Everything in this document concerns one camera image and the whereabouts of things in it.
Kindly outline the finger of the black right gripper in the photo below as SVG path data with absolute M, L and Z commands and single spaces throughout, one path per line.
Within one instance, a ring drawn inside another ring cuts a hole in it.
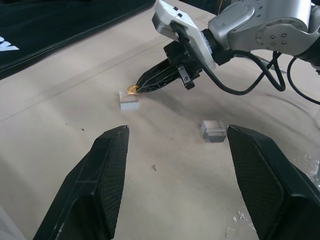
M 177 67 L 166 59 L 143 73 L 136 85 L 139 88 L 163 88 L 176 79 Z
M 174 66 L 152 67 L 138 79 L 138 93 L 157 91 L 178 79 L 179 76 L 180 74 Z

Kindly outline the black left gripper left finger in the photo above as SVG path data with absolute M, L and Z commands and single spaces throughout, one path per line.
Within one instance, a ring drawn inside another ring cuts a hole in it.
M 112 240 L 123 196 L 130 129 L 121 125 L 95 139 L 68 173 L 35 240 Z

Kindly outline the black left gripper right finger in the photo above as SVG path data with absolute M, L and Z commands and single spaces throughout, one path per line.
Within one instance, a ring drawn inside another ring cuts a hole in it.
M 260 240 L 318 240 L 320 191 L 268 136 L 237 125 L 227 138 L 238 187 Z

